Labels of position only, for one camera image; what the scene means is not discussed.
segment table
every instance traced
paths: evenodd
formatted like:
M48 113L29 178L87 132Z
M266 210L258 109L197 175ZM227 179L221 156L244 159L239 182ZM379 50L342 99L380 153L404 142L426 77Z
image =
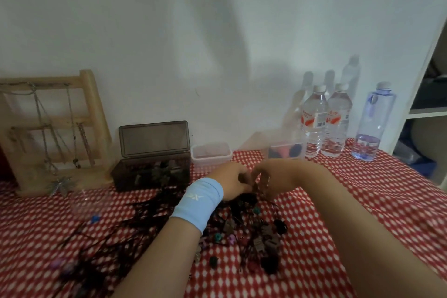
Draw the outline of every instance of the table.
M315 161L325 165L379 222L447 280L447 194L382 151L369 163L352 158L348 153L351 145L349 139L341 156L319 154ZM262 160L262 154L236 151L233 160L251 169ZM204 176L193 168L191 171L193 179ZM126 204L137 197L148 199L154 193L108 191L112 195L111 209L86 231L98 239L111 225L132 215L132 208ZM254 273L239 273L238 247L215 245L202 252L199 264L193 264L185 297L355 296L328 230L307 194L296 189L280 196L276 203L289 228L281 239L279 273L267 276L261 268ZM261 210L267 220L271 219L267 205L261 205ZM59 270L49 268L50 262L75 259L87 242L77 236L65 249L57 246L78 225L68 200L60 195L18 198L12 184L3 183L0 217L0 296L51 297L58 286ZM215 270L207 263L211 256L220 259ZM64 291L61 296L70 297L70 292Z

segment hand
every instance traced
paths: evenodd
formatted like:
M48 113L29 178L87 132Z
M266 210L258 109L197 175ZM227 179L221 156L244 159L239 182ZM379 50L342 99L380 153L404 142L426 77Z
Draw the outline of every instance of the hand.
M267 200L273 200L298 186L306 187L326 172L329 171L324 166L305 159L266 159L254 167L252 179L254 182L261 175L259 190Z
M223 199L232 200L241 193L251 192L253 181L250 171L237 162L227 162L212 171L208 178L218 181L223 188Z

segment box lid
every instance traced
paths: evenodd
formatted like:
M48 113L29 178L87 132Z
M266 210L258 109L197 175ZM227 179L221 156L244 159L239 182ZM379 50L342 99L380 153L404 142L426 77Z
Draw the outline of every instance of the box lid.
M190 149L188 122L120 126L121 155L125 158L183 153Z

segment wooden jewelry stand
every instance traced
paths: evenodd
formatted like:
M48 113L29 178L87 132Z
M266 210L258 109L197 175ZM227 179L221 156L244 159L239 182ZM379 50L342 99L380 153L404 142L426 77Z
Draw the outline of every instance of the wooden jewelry stand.
M68 99L70 100L69 89L76 88L81 88L84 91L89 114L87 117L73 117L71 111L71 116L69 117L48 117L47 115L41 117L39 115L39 120L20 118L13 113L4 95L17 91L34 90L37 105L36 90L67 90ZM75 182L76 188L88 189L109 186L112 183L109 175L113 164L110 152L112 138L105 120L95 77L91 70L81 70L78 77L0 79L0 146L18 182L18 195L41 196L49 194L49 185L56 179L56 176L48 171L46 156L43 154L26 153L18 135L27 131L43 131L43 128L49 128L51 135L48 135L48 139L51 139L51 137L54 139L54 131L57 129L70 129L76 124L93 128L97 146L96 150L87 154L84 152L77 158L79 160L88 160L88 155L90 155L91 160L95 157L95 159L101 160L101 164L92 165L89 168L58 170L57 177L71 177L71 180ZM47 153L47 156L50 157L50 164L64 162L63 154Z

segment bottle label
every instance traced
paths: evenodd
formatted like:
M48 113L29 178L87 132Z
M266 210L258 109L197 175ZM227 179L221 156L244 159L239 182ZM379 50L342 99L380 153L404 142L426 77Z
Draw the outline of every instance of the bottle label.
M327 112L316 112L314 114L310 114L303 111L303 114L301 115L301 124L308 127L321 128L326 125L327 115Z
M347 124L350 110L329 111L326 123L333 125Z

